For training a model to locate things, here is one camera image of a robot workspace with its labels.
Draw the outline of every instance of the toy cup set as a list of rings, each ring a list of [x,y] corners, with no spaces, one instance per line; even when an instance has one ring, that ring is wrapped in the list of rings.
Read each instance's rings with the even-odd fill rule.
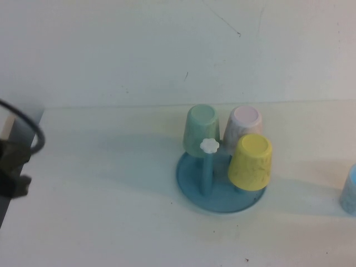
[[[261,134],[261,114],[251,106],[232,110],[222,141],[216,110],[209,105],[192,107],[183,139],[186,153],[177,166],[182,192],[214,212],[254,205],[270,181],[272,145]]]

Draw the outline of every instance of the plastic cup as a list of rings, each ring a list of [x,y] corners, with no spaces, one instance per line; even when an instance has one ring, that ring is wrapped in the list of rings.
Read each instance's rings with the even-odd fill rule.
[[[209,105],[196,105],[187,115],[183,147],[193,156],[203,158],[205,153],[200,148],[203,139],[220,140],[219,118],[216,110]]]
[[[246,191],[263,189],[270,181],[272,144],[255,133],[240,138],[231,160],[228,177],[238,188]]]
[[[347,213],[356,216],[356,164],[349,171],[341,193],[340,204]]]
[[[261,113],[251,106],[239,106],[230,113],[222,144],[232,156],[242,136],[256,133],[262,134]]]

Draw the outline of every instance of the blue pole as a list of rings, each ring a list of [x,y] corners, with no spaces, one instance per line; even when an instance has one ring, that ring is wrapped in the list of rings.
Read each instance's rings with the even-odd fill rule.
[[[212,190],[212,158],[214,154],[205,153],[204,162],[202,166],[202,179],[200,183],[200,192],[203,196],[209,196]]]

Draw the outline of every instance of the white table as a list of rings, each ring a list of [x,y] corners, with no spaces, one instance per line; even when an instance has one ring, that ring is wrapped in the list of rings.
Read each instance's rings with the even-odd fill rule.
[[[356,101],[254,106],[273,176],[234,215],[196,208],[176,184],[189,106],[45,111],[47,144],[23,169],[33,182],[10,204],[1,267],[356,266],[356,218],[338,203]],[[222,133],[233,107],[216,106]]]

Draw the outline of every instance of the blue plastic stand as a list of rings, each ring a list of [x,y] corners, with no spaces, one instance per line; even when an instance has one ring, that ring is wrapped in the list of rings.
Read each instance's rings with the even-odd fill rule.
[[[238,212],[254,205],[265,188],[245,191],[233,185],[228,178],[230,161],[223,148],[204,159],[184,153],[177,166],[177,181],[184,195],[197,206],[213,212]]]

